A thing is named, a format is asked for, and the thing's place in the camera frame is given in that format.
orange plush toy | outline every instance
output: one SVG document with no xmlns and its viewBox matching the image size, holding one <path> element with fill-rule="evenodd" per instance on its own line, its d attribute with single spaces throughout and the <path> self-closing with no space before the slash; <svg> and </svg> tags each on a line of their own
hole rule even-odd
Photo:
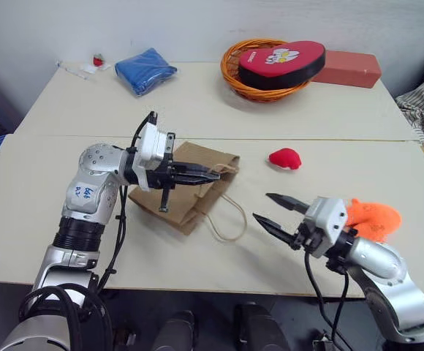
<svg viewBox="0 0 424 351">
<path fill-rule="evenodd" d="M 382 243 L 402 223 L 399 212 L 381 203 L 361 203 L 353 199 L 347 213 L 346 225 L 358 230 L 359 236 Z"/>
</svg>

red heart plush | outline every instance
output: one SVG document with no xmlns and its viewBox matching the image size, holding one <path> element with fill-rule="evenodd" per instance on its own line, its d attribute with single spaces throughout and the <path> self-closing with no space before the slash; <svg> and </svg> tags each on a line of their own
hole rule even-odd
<svg viewBox="0 0 424 351">
<path fill-rule="evenodd" d="M 300 155 L 291 148 L 283 148 L 269 155 L 269 162 L 282 168 L 297 170 L 301 166 Z"/>
<path fill-rule="evenodd" d="M 324 67 L 325 48 L 318 42 L 288 42 L 273 48 L 245 51 L 240 56 L 241 82 L 261 90 L 290 88 Z"/>
</svg>

blue towel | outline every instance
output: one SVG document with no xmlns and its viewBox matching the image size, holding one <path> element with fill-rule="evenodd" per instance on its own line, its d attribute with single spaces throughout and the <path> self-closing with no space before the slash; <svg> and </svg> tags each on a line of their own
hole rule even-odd
<svg viewBox="0 0 424 351">
<path fill-rule="evenodd" d="M 153 48 L 115 65 L 118 77 L 139 97 L 170 78 L 176 70 Z"/>
</svg>

white table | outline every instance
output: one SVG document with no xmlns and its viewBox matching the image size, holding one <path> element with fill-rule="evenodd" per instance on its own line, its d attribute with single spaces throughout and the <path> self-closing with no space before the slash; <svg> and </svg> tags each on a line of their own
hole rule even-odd
<svg viewBox="0 0 424 351">
<path fill-rule="evenodd" d="M 25 133 L 6 137 L 0 149 L 0 282 L 34 281 L 45 247 L 58 229 L 78 157 L 101 141 L 125 147 L 130 139 Z M 403 224 L 388 242 L 406 258 L 424 292 L 424 155 L 415 142 L 190 141 L 241 156 L 241 171 L 227 194 L 248 215 L 246 235 L 235 244 L 222 244 L 204 222 L 186 237 L 128 200 L 128 235 L 116 263 L 118 273 L 108 287 L 313 295 L 303 252 L 268 235 L 251 217 L 256 212 L 293 231 L 302 216 L 265 196 L 280 192 L 306 202 L 317 195 L 358 197 L 397 208 Z M 265 163 L 270 152 L 282 147 L 300 153 L 299 170 L 276 171 Z M 241 228 L 240 214 L 225 201 L 214 206 L 211 216 L 225 234 Z M 117 225 L 113 216 L 102 236 L 98 273 L 113 253 Z M 338 296 L 343 279 L 329 272 L 324 261 L 313 260 L 315 276 L 324 295 Z M 351 284 L 349 296 L 362 296 L 356 284 Z"/>
<path fill-rule="evenodd" d="M 89 80 L 58 69 L 17 133 L 129 137 L 155 110 L 160 126 L 182 138 L 417 139 L 381 81 L 372 89 L 311 83 L 279 102 L 260 104 L 234 94 L 218 63 L 175 65 L 173 79 L 139 98 L 113 68 Z"/>
</svg>

white wall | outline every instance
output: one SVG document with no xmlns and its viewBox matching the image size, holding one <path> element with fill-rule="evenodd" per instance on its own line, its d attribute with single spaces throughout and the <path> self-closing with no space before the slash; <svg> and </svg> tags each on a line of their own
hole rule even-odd
<svg viewBox="0 0 424 351">
<path fill-rule="evenodd" d="M 153 46 L 169 61 L 218 61 L 252 37 L 373 53 L 397 95 L 424 69 L 424 0 L 0 0 L 0 87 L 26 113 L 56 59 Z"/>
</svg>

